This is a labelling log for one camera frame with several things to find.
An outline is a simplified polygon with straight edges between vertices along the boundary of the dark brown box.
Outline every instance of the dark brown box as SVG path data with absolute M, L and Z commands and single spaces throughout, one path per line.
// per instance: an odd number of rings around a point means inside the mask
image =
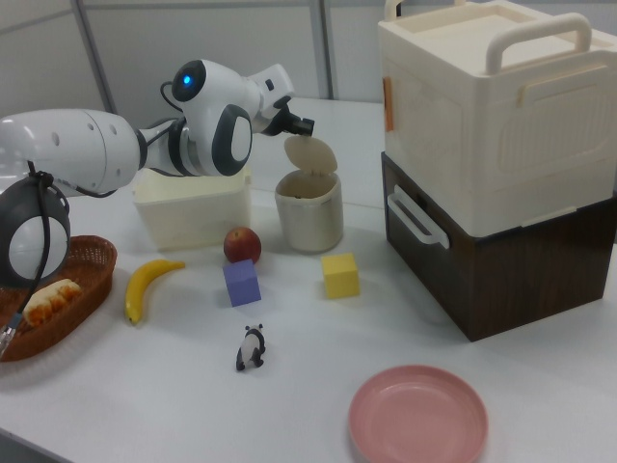
M 389 243 L 469 340 L 602 299 L 617 230 L 617 196 L 528 227 L 467 235 L 385 153 Z M 447 234 L 450 247 L 421 243 L 389 210 L 398 185 Z

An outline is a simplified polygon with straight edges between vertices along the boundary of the brown basket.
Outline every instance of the brown basket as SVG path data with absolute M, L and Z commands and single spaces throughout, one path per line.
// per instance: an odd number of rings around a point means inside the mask
M 33 328 L 21 320 L 2 362 L 26 359 L 63 340 L 105 300 L 112 287 L 112 274 L 118 253 L 112 243 L 99 236 L 74 236 L 70 239 L 67 261 L 62 270 L 45 285 L 70 278 L 82 293 L 46 323 Z M 26 289 L 0 288 L 0 326 L 19 309 Z

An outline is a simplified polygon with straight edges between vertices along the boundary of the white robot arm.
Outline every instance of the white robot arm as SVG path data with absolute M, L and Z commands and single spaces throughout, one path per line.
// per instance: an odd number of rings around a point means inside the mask
M 179 107 L 163 92 L 168 84 Z M 80 109 L 0 120 L 0 286 L 34 290 L 62 267 L 70 237 L 65 196 L 108 196 L 142 168 L 175 177 L 232 176 L 249 158 L 253 133 L 312 134 L 313 121 L 289 112 L 294 90 L 280 65 L 242 77 L 192 61 L 161 94 L 183 117 L 148 129 Z M 0 355 L 9 328 L 0 332 Z

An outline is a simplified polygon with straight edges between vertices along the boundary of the toy panda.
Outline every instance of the toy panda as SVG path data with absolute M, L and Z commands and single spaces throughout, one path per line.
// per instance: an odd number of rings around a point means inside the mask
M 263 328 L 262 324 L 246 327 L 247 334 L 244 336 L 235 360 L 235 367 L 238 371 L 242 371 L 245 364 L 250 361 L 253 361 L 257 368 L 263 365 L 261 354 L 266 351 L 266 346 L 261 334 L 261 328 Z

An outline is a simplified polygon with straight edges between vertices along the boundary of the bread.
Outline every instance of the bread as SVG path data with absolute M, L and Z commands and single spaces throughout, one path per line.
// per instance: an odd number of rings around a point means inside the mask
M 33 294 L 23 311 L 23 317 L 29 325 L 41 326 L 81 292 L 81 286 L 70 279 L 46 286 Z

